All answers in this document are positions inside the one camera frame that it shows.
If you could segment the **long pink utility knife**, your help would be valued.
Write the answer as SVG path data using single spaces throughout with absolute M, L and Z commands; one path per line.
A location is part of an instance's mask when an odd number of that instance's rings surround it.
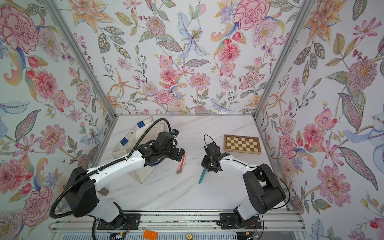
M 185 153 L 182 157 L 182 160 L 180 161 L 180 164 L 177 168 L 177 174 L 181 174 L 184 170 L 185 163 L 186 163 L 187 153 Z

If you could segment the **teal utility knife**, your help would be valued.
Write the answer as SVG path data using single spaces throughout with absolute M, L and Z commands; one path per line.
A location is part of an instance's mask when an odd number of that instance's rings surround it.
M 207 172 L 207 170 L 205 168 L 203 168 L 201 177 L 199 179 L 199 184 L 201 184 L 203 182 L 206 172 Z

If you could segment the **blue knitted pouch handle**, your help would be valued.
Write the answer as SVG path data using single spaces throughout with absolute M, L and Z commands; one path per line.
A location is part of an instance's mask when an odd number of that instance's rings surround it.
M 136 148 L 141 144 L 143 139 L 146 138 L 146 135 L 151 131 L 151 129 L 160 121 L 160 119 L 150 123 L 140 121 L 138 123 L 138 129 L 134 131 L 133 135 L 130 138 L 130 141 L 136 140 L 136 142 L 132 145 L 132 149 L 129 153 L 127 153 L 125 156 L 123 156 L 123 159 L 127 161 L 131 158 L 131 156 L 134 154 Z

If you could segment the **white canvas tote pouch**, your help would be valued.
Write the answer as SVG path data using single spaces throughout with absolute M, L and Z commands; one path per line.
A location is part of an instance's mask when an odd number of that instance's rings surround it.
M 154 122 L 154 118 L 149 117 L 140 121 L 143 121 L 143 122 L 145 121 L 147 123 L 149 122 L 151 125 L 152 122 Z M 136 142 L 136 140 L 133 140 L 131 142 L 130 138 L 133 135 L 134 131 L 138 129 L 138 123 L 140 121 L 134 122 L 134 124 L 132 125 L 131 129 L 129 129 L 129 132 L 126 134 L 126 136 L 123 137 L 119 141 L 117 146 L 112 150 L 111 155 L 115 159 L 121 158 L 131 151 L 132 145 Z M 151 172 L 152 170 L 150 170 L 150 167 L 144 167 L 144 168 L 129 172 L 129 175 L 132 178 L 134 178 L 136 181 L 138 181 L 140 184 L 142 184 L 147 179 L 147 177 L 150 175 Z

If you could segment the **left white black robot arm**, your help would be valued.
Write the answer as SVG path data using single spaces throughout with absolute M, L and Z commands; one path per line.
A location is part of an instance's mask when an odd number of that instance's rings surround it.
M 177 148 L 178 134 L 179 131 L 176 129 L 170 133 L 161 132 L 155 140 L 138 145 L 132 153 L 120 158 L 118 163 L 104 165 L 102 170 L 92 168 L 86 171 L 82 167 L 76 168 L 67 186 L 94 170 L 96 173 L 85 178 L 65 195 L 73 216 L 93 217 L 114 229 L 127 224 L 127 217 L 118 203 L 101 200 L 97 192 L 123 175 L 147 166 L 154 167 L 166 158 L 180 162 L 185 155 L 185 150 Z

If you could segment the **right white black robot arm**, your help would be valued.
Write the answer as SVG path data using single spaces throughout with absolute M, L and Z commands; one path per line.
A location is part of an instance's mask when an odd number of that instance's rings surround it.
M 286 194 L 270 166 L 250 165 L 229 153 L 221 153 L 216 143 L 204 146 L 201 166 L 209 172 L 230 173 L 245 183 L 248 199 L 234 209 L 232 222 L 243 228 L 253 217 L 265 214 L 286 199 Z

